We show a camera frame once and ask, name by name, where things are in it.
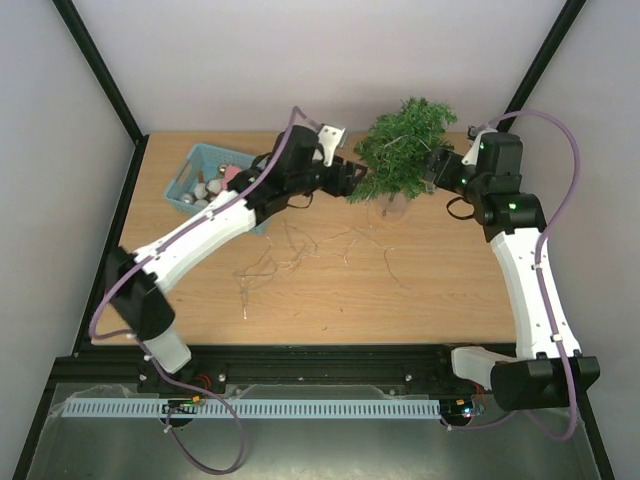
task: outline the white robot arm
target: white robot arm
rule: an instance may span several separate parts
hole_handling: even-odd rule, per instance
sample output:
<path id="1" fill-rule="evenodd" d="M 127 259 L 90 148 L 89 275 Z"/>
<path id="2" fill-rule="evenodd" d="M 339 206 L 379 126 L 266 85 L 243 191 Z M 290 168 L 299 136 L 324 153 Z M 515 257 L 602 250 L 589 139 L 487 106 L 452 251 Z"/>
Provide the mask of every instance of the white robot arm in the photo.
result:
<path id="1" fill-rule="evenodd" d="M 283 138 L 281 134 L 274 146 L 274 151 L 281 152 L 279 158 L 267 158 L 267 162 L 277 161 L 270 170 L 254 162 L 229 182 L 228 190 L 172 232 L 133 254 L 118 248 L 107 258 L 107 288 L 142 264 L 111 303 L 169 373 L 176 373 L 191 359 L 189 348 L 172 328 L 175 314 L 165 295 L 174 285 L 226 242 L 286 208 L 290 197 L 311 195 L 317 189 L 347 196 L 366 173 L 361 165 L 334 154 L 345 140 L 344 129 L 323 125 L 316 132 L 294 126 L 281 148 Z"/>
<path id="2" fill-rule="evenodd" d="M 458 193 L 474 208 L 472 218 L 483 226 L 509 293 L 516 326 L 516 356 L 507 357 L 479 346 L 452 349 L 453 372 L 494 392 L 504 410 L 566 406 L 562 342 L 575 384 L 588 388 L 599 376 L 595 357 L 584 357 L 562 310 L 553 280 L 546 242 L 535 252 L 546 227 L 535 195 L 521 193 L 522 143 L 516 135 L 482 131 L 469 153 L 433 152 L 425 162 L 425 180 Z M 539 284 L 542 274 L 545 288 Z M 553 332 L 545 301 L 557 332 Z"/>

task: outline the wire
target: wire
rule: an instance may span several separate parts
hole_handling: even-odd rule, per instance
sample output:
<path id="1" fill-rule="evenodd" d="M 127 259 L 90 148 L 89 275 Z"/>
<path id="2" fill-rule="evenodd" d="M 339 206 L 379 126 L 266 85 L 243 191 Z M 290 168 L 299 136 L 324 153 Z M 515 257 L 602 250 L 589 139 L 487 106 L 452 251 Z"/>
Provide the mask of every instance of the wire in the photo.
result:
<path id="1" fill-rule="evenodd" d="M 231 406 L 229 402 L 227 402 L 220 395 L 217 395 L 209 390 L 205 390 L 204 388 L 196 387 L 194 385 L 189 385 L 188 383 L 179 382 L 178 380 L 174 380 L 173 378 L 169 377 L 169 375 L 167 375 L 164 369 L 160 366 L 158 361 L 155 358 L 153 358 L 153 354 L 151 353 L 149 348 L 147 348 L 147 346 L 142 342 L 142 340 L 136 338 L 136 342 L 138 343 L 142 351 L 147 356 L 150 357 L 151 363 L 153 363 L 153 366 L 158 371 L 158 375 L 160 375 L 160 378 L 162 378 L 165 382 L 175 387 L 192 390 L 194 392 L 198 392 L 203 395 L 206 395 L 207 397 L 213 398 L 214 400 L 220 402 L 235 420 L 235 423 L 238 427 L 238 431 L 240 432 L 240 448 L 238 449 L 238 455 L 236 456 L 236 459 L 234 460 L 233 464 L 231 464 L 230 467 L 225 468 L 224 470 L 218 470 L 215 468 L 208 467 L 205 464 L 201 463 L 193 455 L 191 455 L 191 453 L 186 449 L 186 447 L 183 445 L 183 443 L 180 441 L 176 433 L 171 428 L 171 416 L 176 412 L 177 408 L 179 407 L 174 407 L 171 410 L 169 410 L 169 413 L 167 413 L 167 416 L 165 418 L 165 426 L 166 426 L 165 432 L 168 432 L 171 435 L 171 437 L 176 442 L 176 445 L 178 445 L 178 448 L 180 449 L 182 454 L 185 456 L 187 461 L 197 469 L 203 471 L 204 473 L 208 473 L 209 475 L 225 475 L 227 473 L 236 471 L 238 467 L 240 467 L 240 463 L 244 458 L 244 452 L 247 445 L 247 435 L 244 431 L 244 426 L 242 425 L 240 417 L 238 416 L 238 413 L 235 411 L 235 409 Z"/>
<path id="2" fill-rule="evenodd" d="M 300 117 L 302 117 L 304 120 L 306 120 L 307 123 L 309 123 L 309 125 L 311 125 L 316 130 L 318 130 L 320 128 L 320 124 L 318 124 L 317 122 L 314 122 L 309 117 L 307 117 L 307 115 L 305 115 L 302 112 L 302 110 L 300 110 L 300 108 L 298 108 L 297 106 L 293 107 L 293 109 L 291 111 L 291 116 L 289 117 L 289 123 L 287 125 L 287 128 L 284 131 L 284 134 L 282 136 L 280 144 L 278 145 L 278 148 L 276 149 L 274 154 L 271 156 L 271 161 L 267 164 L 267 166 L 262 171 L 262 173 L 258 176 L 258 178 L 256 179 L 255 182 L 253 182 L 249 187 L 247 187 L 245 190 L 240 192 L 240 194 L 238 194 L 238 196 L 234 197 L 233 199 L 231 199 L 229 202 L 225 203 L 221 207 L 213 210 L 212 213 L 213 213 L 214 217 L 216 215 L 224 212 L 228 208 L 232 207 L 237 202 L 239 202 L 241 199 L 243 199 L 247 195 L 249 195 L 253 190 L 255 190 L 258 187 L 258 185 L 260 185 L 264 181 L 264 179 L 267 177 L 267 175 L 269 175 L 269 172 L 271 172 L 271 170 L 273 170 L 275 164 L 278 162 L 278 160 L 280 158 L 280 155 L 282 154 L 282 152 L 284 150 L 284 147 L 285 147 L 286 143 L 288 142 L 289 137 L 291 136 L 291 132 L 293 131 L 293 126 L 295 124 L 295 119 L 296 119 L 296 116 L 298 116 L 298 115 Z M 202 217 L 202 218 L 200 218 L 200 219 L 198 219 L 198 220 L 196 220 L 194 222 L 191 222 L 191 223 L 187 224 L 184 228 L 182 228 L 181 230 L 176 232 L 175 235 L 173 235 L 166 242 L 164 242 L 162 244 L 162 246 L 157 249 L 157 252 L 158 253 L 162 253 L 171 244 L 175 243 L 178 239 L 180 239 L 181 237 L 186 235 L 188 232 L 190 232 L 191 230 L 193 230 L 194 228 L 196 228 L 198 225 L 202 224 L 206 220 L 208 220 L 207 217 Z M 91 322 L 89 323 L 89 335 L 91 336 L 91 338 L 94 338 L 96 340 L 106 340 L 106 339 L 109 339 L 109 338 L 116 337 L 118 335 L 132 335 L 133 334 L 133 332 L 130 329 L 121 329 L 121 330 L 116 330 L 116 331 L 105 333 L 105 334 L 98 334 L 97 331 L 96 331 L 96 328 L 97 328 L 98 321 L 100 320 L 100 317 L 102 316 L 102 313 L 104 312 L 104 309 L 109 304 L 109 302 L 113 299 L 113 297 L 115 297 L 115 295 L 123 287 L 123 285 L 125 283 L 127 283 L 131 279 L 131 277 L 133 277 L 137 272 L 142 270 L 142 268 L 147 263 L 149 263 L 152 260 L 152 258 L 153 258 L 152 256 L 148 256 L 148 257 L 140 260 L 140 262 L 136 263 L 130 270 L 128 270 L 121 278 L 118 279 L 118 281 L 109 289 L 109 291 L 106 292 L 104 298 L 98 304 L 98 307 L 96 308 L 95 312 L 93 313 L 93 316 L 91 318 Z M 244 457 L 244 451 L 245 451 L 246 441 L 247 441 L 246 433 L 244 431 L 244 427 L 242 426 L 242 422 L 240 421 L 240 417 L 238 417 L 237 412 L 221 396 L 216 395 L 215 393 L 213 393 L 213 392 L 211 392 L 209 390 L 205 390 L 203 388 L 196 387 L 194 385 L 189 385 L 187 383 L 182 383 L 182 382 L 179 382 L 177 380 L 174 380 L 174 379 L 170 378 L 167 375 L 167 373 L 164 371 L 162 366 L 158 363 L 158 361 L 155 358 L 153 358 L 153 354 L 147 348 L 147 346 L 139 338 L 135 338 L 135 340 L 138 343 L 138 345 L 140 346 L 140 348 L 142 349 L 142 351 L 145 353 L 145 355 L 147 355 L 150 358 L 153 366 L 158 371 L 158 375 L 165 382 L 167 382 L 167 383 L 169 383 L 171 385 L 174 385 L 176 387 L 180 387 L 180 388 L 183 388 L 183 389 L 186 389 L 186 390 L 191 390 L 191 391 L 206 395 L 208 397 L 211 397 L 214 400 L 217 400 L 218 402 L 220 402 L 229 411 L 231 416 L 236 421 L 236 424 L 238 426 L 238 430 L 240 432 L 240 448 L 239 448 L 239 451 L 238 451 L 238 455 L 237 455 L 235 461 L 233 462 L 233 464 L 229 468 L 226 468 L 224 470 L 218 470 L 218 469 L 207 467 L 203 463 L 199 462 L 184 447 L 184 445 L 182 444 L 182 442 L 180 441 L 178 436 L 171 429 L 171 423 L 170 423 L 171 415 L 175 412 L 175 409 L 170 410 L 169 413 L 167 414 L 167 418 L 166 418 L 166 421 L 165 421 L 165 425 L 166 425 L 165 431 L 169 432 L 171 434 L 172 438 L 174 439 L 174 441 L 176 442 L 176 444 L 180 448 L 180 451 L 183 453 L 185 458 L 194 467 L 196 467 L 199 470 L 203 471 L 204 473 L 207 473 L 207 474 L 210 474 L 210 475 L 225 475 L 227 473 L 231 473 L 231 472 L 237 470 L 240 467 L 240 463 L 242 462 L 242 459 Z"/>
<path id="3" fill-rule="evenodd" d="M 569 185 L 569 189 L 567 190 L 566 195 L 562 199 L 562 202 L 560 203 L 560 206 L 558 207 L 556 212 L 551 217 L 551 220 L 549 220 L 549 223 L 547 224 L 547 227 L 540 234 L 540 238 L 538 238 L 538 242 L 536 243 L 536 248 L 535 248 L 535 252 L 534 252 L 534 261 L 535 261 L 536 265 L 540 265 L 541 262 L 542 262 L 542 249 L 544 247 L 544 244 L 549 239 L 549 236 L 551 235 L 551 231 L 553 230 L 555 224 L 557 223 L 557 221 L 560 218 L 560 216 L 564 213 L 565 209 L 567 208 L 567 205 L 569 204 L 569 202 L 571 201 L 571 199 L 573 198 L 573 196 L 575 194 L 575 189 L 576 189 L 576 187 L 578 185 L 578 181 L 580 179 L 580 170 L 581 170 L 581 167 L 582 167 L 582 161 L 581 161 L 581 158 L 580 158 L 580 150 L 578 148 L 578 142 L 576 141 L 576 138 L 573 136 L 573 134 L 571 133 L 569 128 L 564 123 L 562 123 L 560 120 L 558 120 L 556 117 L 554 117 L 553 115 L 550 115 L 550 114 L 545 113 L 545 112 L 541 112 L 539 110 L 527 109 L 527 110 L 518 110 L 518 111 L 515 111 L 515 112 L 505 113 L 504 115 L 500 115 L 499 117 L 496 117 L 496 118 L 494 118 L 492 120 L 489 120 L 487 123 L 481 125 L 480 127 L 478 127 L 478 131 L 481 132 L 482 130 L 486 129 L 487 127 L 490 127 L 491 125 L 495 125 L 498 122 L 501 122 L 502 120 L 506 120 L 508 118 L 513 118 L 513 117 L 525 116 L 525 115 L 532 115 L 532 116 L 539 117 L 539 118 L 542 118 L 544 120 L 547 120 L 547 121 L 553 123 L 556 127 L 558 127 L 562 131 L 562 133 L 564 133 L 565 137 L 567 137 L 567 140 L 569 141 L 569 144 L 571 145 L 571 151 L 573 153 L 573 176 L 571 178 L 571 184 Z M 547 313 L 547 317 L 549 319 L 549 325 L 551 326 L 551 332 L 552 332 L 553 335 L 557 335 L 559 333 L 558 322 L 556 320 L 555 314 L 553 313 L 553 307 L 551 306 L 551 299 L 549 297 L 549 292 L 548 292 L 547 285 L 546 285 L 546 282 L 545 282 L 545 279 L 544 279 L 544 274 L 543 274 L 542 268 L 537 268 L 536 269 L 536 278 L 538 280 L 538 286 L 540 288 L 540 294 L 542 295 L 542 301 L 544 303 L 544 308 L 545 308 L 545 311 Z M 571 372 L 571 365 L 569 364 L 569 357 L 568 357 L 567 352 L 566 352 L 566 350 L 564 348 L 564 344 L 563 344 L 562 340 L 557 341 L 556 342 L 556 346 L 558 348 L 558 353 L 560 354 L 560 361 L 562 362 L 562 367 L 564 369 L 565 378 L 567 380 L 567 391 L 568 391 L 568 395 L 569 395 L 569 425 L 567 426 L 567 429 L 566 429 L 566 431 L 564 433 L 557 434 L 557 433 L 551 431 L 546 425 L 544 425 L 535 416 L 535 414 L 533 412 L 525 411 L 524 413 L 538 427 L 540 427 L 540 429 L 547 436 L 549 436 L 550 438 L 552 438 L 554 440 L 566 441 L 569 438 L 571 438 L 571 436 L 573 435 L 573 433 L 575 432 L 575 429 L 576 429 L 576 425 L 577 425 L 577 422 L 578 422 L 578 401 L 577 401 L 577 397 L 576 397 L 576 386 L 575 386 L 575 382 L 573 380 L 573 373 Z M 485 427 L 500 425 L 501 423 L 503 423 L 504 421 L 506 421 L 506 420 L 508 420 L 510 418 L 512 418 L 512 415 L 507 415 L 502 420 L 499 420 L 499 421 L 493 422 L 493 423 L 489 423 L 487 425 L 482 425 L 482 427 L 485 428 Z M 478 428 L 480 428 L 480 427 L 470 427 L 470 429 L 478 429 Z"/>
<path id="4" fill-rule="evenodd" d="M 209 375 L 205 375 L 204 373 L 201 373 L 193 377 L 193 379 L 200 380 L 204 385 L 205 389 L 209 390 L 211 388 L 211 378 L 209 378 Z"/>
<path id="5" fill-rule="evenodd" d="M 311 195 L 309 195 L 309 203 L 307 203 L 306 205 L 300 207 L 298 205 L 291 205 L 290 203 L 287 203 L 287 207 L 299 208 L 301 210 L 304 210 L 305 208 L 309 208 L 312 203 L 313 203 L 313 193 Z"/>
<path id="6" fill-rule="evenodd" d="M 464 197 L 454 197 L 454 198 L 452 198 L 451 200 L 449 200 L 449 201 L 447 202 L 447 205 L 445 206 L 445 208 L 447 209 L 447 213 L 448 213 L 449 215 L 451 215 L 453 218 L 455 218 L 456 220 L 471 220 L 471 219 L 473 218 L 473 213 L 470 213 L 469 215 L 456 215 L 455 213 L 453 213 L 453 212 L 451 211 L 451 206 L 452 206 L 454 203 L 459 202 L 460 200 L 464 201 L 465 203 L 468 203 L 468 202 L 464 199 Z"/>
<path id="7" fill-rule="evenodd" d="M 499 418 L 498 420 L 495 420 L 491 423 L 485 423 L 484 425 L 474 425 L 472 427 L 470 426 L 456 427 L 455 425 L 450 425 L 449 422 L 447 422 L 444 419 L 444 417 L 440 417 L 440 421 L 445 427 L 447 427 L 448 430 L 485 430 L 487 428 L 493 428 L 493 427 L 502 425 L 503 423 L 507 423 L 509 420 L 511 420 L 515 416 L 516 413 L 518 412 L 517 411 L 510 412 L 510 413 L 507 413 L 504 417 Z"/>
<path id="8" fill-rule="evenodd" d="M 487 399 L 484 396 L 483 388 L 475 382 L 471 382 L 471 384 L 476 387 L 476 394 L 471 396 L 471 401 L 473 401 L 474 398 L 480 397 L 480 399 L 482 400 L 482 405 L 485 409 L 487 409 L 489 405 L 487 405 Z"/>

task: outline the green plant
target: green plant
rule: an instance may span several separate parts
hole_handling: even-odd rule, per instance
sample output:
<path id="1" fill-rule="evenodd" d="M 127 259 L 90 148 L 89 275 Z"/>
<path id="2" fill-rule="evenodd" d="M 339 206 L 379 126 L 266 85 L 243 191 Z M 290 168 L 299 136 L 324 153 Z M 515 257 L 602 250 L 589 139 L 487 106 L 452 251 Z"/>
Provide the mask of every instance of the green plant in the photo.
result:
<path id="1" fill-rule="evenodd" d="M 379 116 L 354 149 L 368 165 L 369 173 L 348 200 L 361 202 L 397 193 L 411 200 L 427 192 L 421 179 L 422 159 L 437 147 L 451 148 L 443 135 L 457 120 L 448 105 L 413 97 L 402 103 L 398 113 Z"/>

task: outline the black cable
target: black cable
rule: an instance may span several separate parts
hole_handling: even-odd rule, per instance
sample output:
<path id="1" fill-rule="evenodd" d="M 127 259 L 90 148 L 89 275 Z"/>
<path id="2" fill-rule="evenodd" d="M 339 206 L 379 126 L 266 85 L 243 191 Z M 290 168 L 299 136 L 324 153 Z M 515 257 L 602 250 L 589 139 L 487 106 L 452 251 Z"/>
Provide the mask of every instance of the black cable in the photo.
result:
<path id="1" fill-rule="evenodd" d="M 307 203 L 304 207 L 299 207 L 298 205 L 291 205 L 290 203 L 287 203 L 287 207 L 299 208 L 299 209 L 302 210 L 302 209 L 305 209 L 305 208 L 309 208 L 312 203 L 313 203 L 313 193 L 311 195 L 309 195 L 309 203 Z"/>
<path id="2" fill-rule="evenodd" d="M 447 208 L 447 213 L 448 213 L 449 215 L 451 215 L 453 218 L 455 218 L 456 220 L 471 220 L 471 219 L 473 218 L 473 213 L 471 213 L 471 214 L 469 214 L 469 215 L 456 215 L 455 213 L 453 213 L 453 212 L 451 211 L 451 205 L 453 205 L 453 204 L 454 204 L 454 203 L 456 203 L 456 202 L 459 202 L 460 200 L 462 200 L 462 201 L 463 201 L 463 202 L 465 202 L 465 203 L 469 203 L 469 202 L 467 202 L 467 200 L 466 200 L 464 197 L 455 197 L 455 198 L 452 198 L 451 200 L 449 200 L 449 201 L 447 202 L 447 206 L 446 206 L 446 208 Z"/>

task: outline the wooden tabletop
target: wooden tabletop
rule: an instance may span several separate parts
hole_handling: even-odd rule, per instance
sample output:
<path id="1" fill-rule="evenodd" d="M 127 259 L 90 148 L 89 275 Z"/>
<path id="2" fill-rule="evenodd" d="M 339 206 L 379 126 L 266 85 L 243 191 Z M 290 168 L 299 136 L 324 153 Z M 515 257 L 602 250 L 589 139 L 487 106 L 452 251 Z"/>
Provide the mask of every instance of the wooden tabletop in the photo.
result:
<path id="1" fill-rule="evenodd" d="M 356 158 L 360 138 L 352 135 L 340 154 Z M 135 250 L 185 221 L 163 192 L 194 144 L 257 155 L 274 140 L 272 133 L 152 134 L 121 244 Z M 466 150 L 463 134 L 450 140 Z M 168 294 L 174 325 L 189 344 L 513 341 L 498 262 L 479 225 L 447 214 L 450 198 L 438 191 L 395 211 L 316 193 L 308 209 L 287 208 L 264 236 L 244 234 L 185 275 Z M 122 327 L 109 307 L 98 331 Z"/>

